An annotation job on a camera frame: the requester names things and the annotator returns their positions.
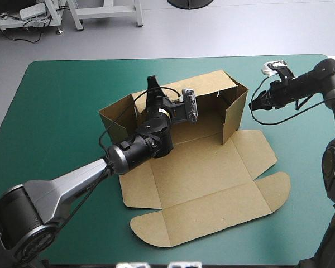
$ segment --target cardboard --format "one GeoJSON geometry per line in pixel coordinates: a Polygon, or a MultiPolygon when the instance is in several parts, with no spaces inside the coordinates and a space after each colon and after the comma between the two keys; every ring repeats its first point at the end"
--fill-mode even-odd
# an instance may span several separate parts
{"type": "MultiPolygon", "coordinates": [[[[166,85],[192,88],[199,118],[171,129],[174,149],[119,177],[126,206],[162,209],[132,219],[145,242],[172,247],[230,226],[273,213],[288,198],[290,180],[276,173],[254,181],[277,162],[258,130],[239,128],[247,89],[224,71],[166,85]]],[[[170,99],[175,95],[166,92],[170,99]]],[[[100,111],[109,125],[139,93],[100,111]]],[[[144,119],[139,99],[109,132],[112,142],[130,135],[144,119]]]]}

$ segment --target flattened cardboard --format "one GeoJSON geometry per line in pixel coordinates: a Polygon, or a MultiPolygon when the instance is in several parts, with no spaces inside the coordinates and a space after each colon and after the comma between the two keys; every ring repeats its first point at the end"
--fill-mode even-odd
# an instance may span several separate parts
{"type": "MultiPolygon", "coordinates": [[[[288,175],[254,182],[277,158],[261,131],[236,131],[247,88],[222,70],[166,86],[194,89],[199,118],[196,124],[171,128],[174,149],[167,156],[119,177],[126,206],[162,209],[133,218],[134,233],[151,245],[171,247],[280,208],[290,191],[288,175]]],[[[105,126],[138,94],[100,110],[105,126]]],[[[134,131],[144,120],[144,109],[141,98],[118,120],[109,132],[113,143],[134,131]]]]}
{"type": "Polygon", "coordinates": [[[140,239],[153,246],[177,246],[271,214],[283,205],[289,190],[288,175],[276,173],[256,183],[251,181],[171,208],[135,217],[130,226],[140,239]]]}

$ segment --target black round base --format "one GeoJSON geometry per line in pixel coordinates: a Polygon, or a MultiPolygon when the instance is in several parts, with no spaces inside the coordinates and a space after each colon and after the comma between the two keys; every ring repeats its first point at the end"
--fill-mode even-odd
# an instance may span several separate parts
{"type": "Polygon", "coordinates": [[[211,4],[213,0],[167,0],[172,6],[182,9],[197,9],[211,4]]]}

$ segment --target cardboard flap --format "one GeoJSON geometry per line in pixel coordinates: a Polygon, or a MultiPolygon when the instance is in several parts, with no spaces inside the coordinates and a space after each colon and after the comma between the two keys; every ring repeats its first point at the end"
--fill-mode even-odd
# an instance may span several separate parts
{"type": "Polygon", "coordinates": [[[130,227],[146,243],[157,247],[171,247],[162,211],[132,218],[130,227]]]}
{"type": "Polygon", "coordinates": [[[277,162],[262,131],[236,131],[231,139],[253,180],[277,162]]]}
{"type": "Polygon", "coordinates": [[[232,134],[240,127],[246,97],[247,92],[244,92],[226,110],[226,118],[223,124],[223,144],[225,144],[232,134]]]}
{"type": "Polygon", "coordinates": [[[290,193],[290,178],[287,173],[275,173],[257,180],[256,185],[272,212],[279,209],[288,199],[290,193]]]}
{"type": "Polygon", "coordinates": [[[151,245],[173,247],[271,214],[284,204],[289,191],[288,175],[276,173],[257,182],[249,181],[135,217],[130,226],[140,239],[151,245]]]}
{"type": "Polygon", "coordinates": [[[150,162],[119,176],[124,205],[131,208],[162,208],[150,162]]]}

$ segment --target open cardboard box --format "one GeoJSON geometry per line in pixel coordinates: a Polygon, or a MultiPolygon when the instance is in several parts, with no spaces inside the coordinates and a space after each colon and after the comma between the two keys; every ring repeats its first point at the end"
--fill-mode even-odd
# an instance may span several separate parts
{"type": "MultiPolygon", "coordinates": [[[[134,233],[151,245],[172,247],[280,208],[290,192],[289,176],[279,172],[254,181],[277,158],[261,131],[237,131],[247,88],[223,70],[165,86],[195,90],[198,122],[173,125],[174,149],[169,155],[119,177],[126,206],[162,209],[133,218],[134,233]]],[[[104,125],[110,125],[138,94],[100,110],[104,125]]],[[[166,94],[176,98],[172,92],[166,94]]],[[[145,99],[111,128],[113,143],[143,122],[145,99]]]]}

